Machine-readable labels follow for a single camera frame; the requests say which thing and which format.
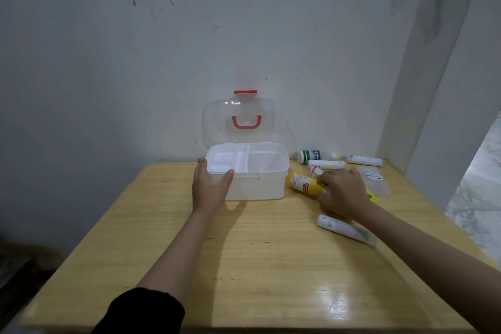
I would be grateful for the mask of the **white tube with dark print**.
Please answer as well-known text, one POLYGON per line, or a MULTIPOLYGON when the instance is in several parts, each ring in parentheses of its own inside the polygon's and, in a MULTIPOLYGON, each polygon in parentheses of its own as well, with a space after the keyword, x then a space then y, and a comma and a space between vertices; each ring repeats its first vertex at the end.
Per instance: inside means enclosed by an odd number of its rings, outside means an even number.
POLYGON ((331 231, 335 234, 353 239, 355 241, 375 247, 378 239, 365 228, 348 224, 344 221, 331 218, 326 215, 319 215, 316 225, 322 229, 331 231))

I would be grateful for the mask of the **white storage box clear lid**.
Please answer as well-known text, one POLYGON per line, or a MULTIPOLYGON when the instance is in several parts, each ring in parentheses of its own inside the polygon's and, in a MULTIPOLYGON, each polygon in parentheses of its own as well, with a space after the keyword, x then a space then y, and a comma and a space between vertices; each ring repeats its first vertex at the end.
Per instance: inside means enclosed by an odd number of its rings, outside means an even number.
MULTIPOLYGON (((259 96, 257 90, 235 90, 231 97, 210 102, 202 115, 202 139, 209 149, 224 143, 278 142, 290 156, 296 141, 285 116, 272 98, 259 96)), ((281 199, 288 174, 240 177, 234 174, 227 201, 281 199)), ((217 185, 224 174, 211 175, 217 185)))

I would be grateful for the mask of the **person's left forearm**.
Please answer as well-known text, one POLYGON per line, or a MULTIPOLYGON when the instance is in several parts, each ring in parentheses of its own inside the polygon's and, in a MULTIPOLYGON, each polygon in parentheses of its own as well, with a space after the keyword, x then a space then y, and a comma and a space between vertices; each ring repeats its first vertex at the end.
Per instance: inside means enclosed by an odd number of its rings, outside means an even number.
POLYGON ((180 231, 136 287, 168 293, 184 306, 217 211, 218 207, 193 204, 180 231))

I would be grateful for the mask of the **person's right hand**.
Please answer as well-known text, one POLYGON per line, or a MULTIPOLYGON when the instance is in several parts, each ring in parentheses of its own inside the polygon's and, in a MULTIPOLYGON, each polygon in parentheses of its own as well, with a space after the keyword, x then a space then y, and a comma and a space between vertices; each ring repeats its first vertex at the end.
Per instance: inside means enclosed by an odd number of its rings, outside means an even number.
POLYGON ((332 170, 322 173, 318 180, 330 190, 333 200, 333 209, 324 210, 359 222, 364 210, 371 205, 360 173, 355 169, 332 170))

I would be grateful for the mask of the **plain white tube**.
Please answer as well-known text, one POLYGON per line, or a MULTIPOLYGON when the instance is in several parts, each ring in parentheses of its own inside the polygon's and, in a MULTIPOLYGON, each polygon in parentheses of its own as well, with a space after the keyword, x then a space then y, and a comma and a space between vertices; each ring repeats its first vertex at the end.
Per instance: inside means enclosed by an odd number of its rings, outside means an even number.
POLYGON ((350 164, 363 165, 363 166, 383 166, 384 161, 379 158, 357 156, 353 154, 348 154, 344 156, 344 160, 350 164))

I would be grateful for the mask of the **person's right forearm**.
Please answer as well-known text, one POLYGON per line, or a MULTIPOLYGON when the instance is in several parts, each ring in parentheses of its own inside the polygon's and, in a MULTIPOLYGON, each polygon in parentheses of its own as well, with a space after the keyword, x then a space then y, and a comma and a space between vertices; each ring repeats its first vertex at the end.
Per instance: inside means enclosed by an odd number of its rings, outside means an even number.
POLYGON ((501 334, 501 270, 370 201, 351 203, 348 211, 478 332, 501 334))

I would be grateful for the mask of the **white bottle with green label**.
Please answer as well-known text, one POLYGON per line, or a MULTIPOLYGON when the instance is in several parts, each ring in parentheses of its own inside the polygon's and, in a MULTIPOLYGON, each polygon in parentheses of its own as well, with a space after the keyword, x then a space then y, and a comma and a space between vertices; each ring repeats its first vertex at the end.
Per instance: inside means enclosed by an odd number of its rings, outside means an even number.
POLYGON ((307 164, 310 160, 336 160, 338 155, 335 152, 323 150, 300 150, 297 152, 297 162, 307 164))

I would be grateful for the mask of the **yellow bottle with white label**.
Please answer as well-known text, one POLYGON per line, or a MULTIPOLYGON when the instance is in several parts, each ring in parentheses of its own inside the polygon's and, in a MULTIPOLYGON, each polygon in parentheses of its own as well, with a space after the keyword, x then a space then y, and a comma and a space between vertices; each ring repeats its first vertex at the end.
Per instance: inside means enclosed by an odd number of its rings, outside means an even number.
POLYGON ((298 173, 289 173, 285 178, 285 185, 291 189, 303 192, 310 196, 317 196, 324 192, 324 186, 318 179, 298 173))

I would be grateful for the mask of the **person's left hand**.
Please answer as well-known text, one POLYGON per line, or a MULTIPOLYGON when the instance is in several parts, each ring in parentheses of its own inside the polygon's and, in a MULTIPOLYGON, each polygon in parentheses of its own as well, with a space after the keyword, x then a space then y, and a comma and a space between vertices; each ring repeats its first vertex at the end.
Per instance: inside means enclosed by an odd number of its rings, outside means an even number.
POLYGON ((217 198, 216 186, 210 179, 207 160, 199 158, 193 174, 192 215, 213 217, 225 199, 217 198))

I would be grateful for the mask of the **black sleeve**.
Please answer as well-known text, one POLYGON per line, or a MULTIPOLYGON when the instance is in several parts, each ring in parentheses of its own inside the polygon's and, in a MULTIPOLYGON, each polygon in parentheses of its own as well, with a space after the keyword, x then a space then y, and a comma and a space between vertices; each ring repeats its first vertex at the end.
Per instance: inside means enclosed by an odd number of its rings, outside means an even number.
POLYGON ((179 334, 184 317, 169 293, 136 287, 110 303, 91 334, 179 334))

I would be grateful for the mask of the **clear plastic packet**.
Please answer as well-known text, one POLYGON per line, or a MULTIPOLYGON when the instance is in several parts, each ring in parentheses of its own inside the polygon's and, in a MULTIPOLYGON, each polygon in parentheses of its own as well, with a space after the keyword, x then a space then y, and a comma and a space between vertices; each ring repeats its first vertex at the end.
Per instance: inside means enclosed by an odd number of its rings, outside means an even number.
POLYGON ((391 195, 391 190, 381 174, 379 167, 358 165, 358 172, 360 173, 366 188, 376 198, 388 198, 391 195))

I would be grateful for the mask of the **white inner divider tray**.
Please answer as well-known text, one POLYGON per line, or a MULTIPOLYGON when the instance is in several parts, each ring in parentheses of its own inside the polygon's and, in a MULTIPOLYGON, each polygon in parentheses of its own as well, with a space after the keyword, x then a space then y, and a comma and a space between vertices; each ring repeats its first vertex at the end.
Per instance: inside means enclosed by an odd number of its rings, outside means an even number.
POLYGON ((290 167, 289 154, 278 142, 224 143, 211 147, 206 155, 211 175, 234 170, 240 177, 278 175, 290 167))

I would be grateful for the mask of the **white tube with red print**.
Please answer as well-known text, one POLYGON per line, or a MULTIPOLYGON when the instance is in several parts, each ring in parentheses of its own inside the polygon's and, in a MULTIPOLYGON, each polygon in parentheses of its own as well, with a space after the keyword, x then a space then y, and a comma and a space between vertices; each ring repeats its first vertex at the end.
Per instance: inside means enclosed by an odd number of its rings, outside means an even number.
POLYGON ((342 160, 309 160, 307 165, 311 175, 319 175, 321 171, 343 169, 346 162, 342 160))

